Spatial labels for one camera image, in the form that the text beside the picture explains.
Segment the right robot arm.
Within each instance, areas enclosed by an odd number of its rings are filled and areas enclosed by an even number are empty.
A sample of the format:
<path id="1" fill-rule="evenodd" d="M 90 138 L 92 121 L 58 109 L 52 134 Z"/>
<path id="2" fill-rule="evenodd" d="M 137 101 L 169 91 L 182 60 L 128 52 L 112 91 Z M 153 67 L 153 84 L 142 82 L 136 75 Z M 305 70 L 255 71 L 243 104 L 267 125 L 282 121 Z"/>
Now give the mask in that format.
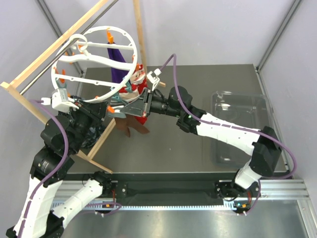
<path id="1" fill-rule="evenodd" d="M 262 177 L 272 177 L 282 152 L 273 128 L 247 128 L 219 119 L 193 106 L 192 96 L 182 86 L 173 87 L 168 98 L 145 89 L 119 111 L 141 118 L 152 113 L 176 117 L 176 124 L 182 131 L 226 143 L 250 156 L 231 184 L 231 190 L 237 196 L 247 193 L 251 185 Z"/>

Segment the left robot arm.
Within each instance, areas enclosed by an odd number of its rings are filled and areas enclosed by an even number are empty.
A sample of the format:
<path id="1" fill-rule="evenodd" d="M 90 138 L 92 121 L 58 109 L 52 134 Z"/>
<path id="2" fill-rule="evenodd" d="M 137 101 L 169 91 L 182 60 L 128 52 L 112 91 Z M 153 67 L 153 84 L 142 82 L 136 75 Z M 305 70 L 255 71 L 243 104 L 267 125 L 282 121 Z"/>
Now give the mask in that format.
<path id="1" fill-rule="evenodd" d="M 89 104 L 77 99 L 74 104 L 75 109 L 52 116 L 41 132 L 45 145 L 34 157 L 27 198 L 19 221 L 6 231 L 8 238 L 59 238 L 91 201 L 112 192 L 110 177 L 98 171 L 63 204 L 52 208 L 55 194 L 74 164 L 71 156 L 106 115 L 107 102 Z"/>

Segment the brown sock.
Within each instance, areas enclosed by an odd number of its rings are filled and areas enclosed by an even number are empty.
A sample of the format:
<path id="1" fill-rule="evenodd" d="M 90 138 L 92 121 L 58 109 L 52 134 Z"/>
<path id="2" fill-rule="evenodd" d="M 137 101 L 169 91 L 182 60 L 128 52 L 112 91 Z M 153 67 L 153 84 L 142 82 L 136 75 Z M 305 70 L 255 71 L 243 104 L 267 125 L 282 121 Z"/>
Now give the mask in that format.
<path id="1" fill-rule="evenodd" d="M 150 131 L 144 126 L 146 118 L 140 118 L 132 115 L 127 115 L 127 126 L 133 128 L 140 134 L 148 134 Z"/>
<path id="2" fill-rule="evenodd" d="M 128 117 L 126 118 L 114 118 L 116 123 L 116 128 L 120 131 L 122 131 L 127 137 L 131 136 L 130 132 L 130 120 Z"/>

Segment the white round clip hanger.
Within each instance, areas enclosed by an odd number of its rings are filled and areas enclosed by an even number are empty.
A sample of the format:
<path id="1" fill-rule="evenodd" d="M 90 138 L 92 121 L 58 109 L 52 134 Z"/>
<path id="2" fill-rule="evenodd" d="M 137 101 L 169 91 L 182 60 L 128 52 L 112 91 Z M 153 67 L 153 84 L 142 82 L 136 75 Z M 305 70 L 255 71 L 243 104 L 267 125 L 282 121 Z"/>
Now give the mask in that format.
<path id="1" fill-rule="evenodd" d="M 87 40 L 86 35 L 92 34 L 98 31 L 105 31 L 109 28 L 110 32 L 117 32 L 125 37 L 129 43 L 127 45 L 109 44 L 109 43 L 94 43 Z M 83 34 L 74 34 L 67 41 L 67 45 L 71 48 L 78 50 L 79 54 L 74 54 L 71 56 L 66 56 L 62 54 L 57 58 L 56 62 L 53 63 L 51 69 L 51 78 L 54 89 L 61 88 L 58 80 L 64 79 L 72 82 L 82 82 L 86 84 L 93 84 L 96 86 L 106 86 L 110 88 L 110 91 L 94 99 L 86 100 L 87 103 L 99 103 L 105 101 L 106 99 L 112 97 L 121 88 L 124 87 L 127 80 L 130 80 L 132 74 L 135 71 L 136 64 L 138 63 L 138 51 L 133 38 L 123 29 L 114 26 L 98 26 L 88 29 L 87 32 Z M 119 62 L 104 56 L 94 55 L 88 51 L 89 47 L 101 48 L 101 49 L 111 49 L 111 50 L 130 50 L 132 54 L 132 62 Z M 63 75 L 57 73 L 57 64 L 59 62 L 75 63 L 75 62 L 86 62 L 89 66 L 96 66 L 97 64 L 103 65 L 109 68 L 119 69 L 126 71 L 120 83 L 92 80 L 81 77 L 75 77 L 70 75 Z"/>

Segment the teal clip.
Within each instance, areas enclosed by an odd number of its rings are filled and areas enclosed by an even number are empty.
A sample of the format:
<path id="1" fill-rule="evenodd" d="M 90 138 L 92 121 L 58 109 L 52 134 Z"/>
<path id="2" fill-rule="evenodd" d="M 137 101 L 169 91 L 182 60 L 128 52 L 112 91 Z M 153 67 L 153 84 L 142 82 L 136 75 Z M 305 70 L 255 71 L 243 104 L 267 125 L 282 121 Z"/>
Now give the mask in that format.
<path id="1" fill-rule="evenodd" d="M 126 81 L 126 83 L 124 85 L 124 90 L 127 91 L 128 93 L 132 93 L 133 92 L 130 80 Z"/>
<path id="2" fill-rule="evenodd" d="M 111 104 L 127 104 L 127 102 L 123 99 L 121 99 L 121 97 L 119 95 L 114 95 L 112 96 L 111 98 L 111 101 L 110 101 Z"/>

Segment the red santa sock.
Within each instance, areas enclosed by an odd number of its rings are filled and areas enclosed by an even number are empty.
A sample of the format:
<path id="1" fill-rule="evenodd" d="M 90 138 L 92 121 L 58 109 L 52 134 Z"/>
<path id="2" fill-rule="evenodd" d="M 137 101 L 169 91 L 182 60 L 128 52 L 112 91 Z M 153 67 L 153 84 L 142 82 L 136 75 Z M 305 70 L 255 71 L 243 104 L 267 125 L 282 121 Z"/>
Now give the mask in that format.
<path id="1" fill-rule="evenodd" d="M 130 103 L 140 96 L 139 87 L 137 85 L 132 84 L 131 90 L 132 90 L 131 92 L 128 92 L 127 87 L 121 88 L 119 90 L 120 98 Z M 144 125 L 147 121 L 147 118 L 143 118 L 143 117 L 135 117 L 135 118 L 141 125 Z"/>
<path id="2" fill-rule="evenodd" d="M 147 77 L 146 77 L 146 73 L 143 67 L 143 64 L 139 64 L 140 65 L 140 70 L 139 71 L 134 71 L 134 73 L 132 74 L 131 78 L 130 78 L 130 83 L 131 85 L 137 85 L 139 87 L 139 92 L 140 94 L 142 93 L 142 91 L 147 88 Z"/>

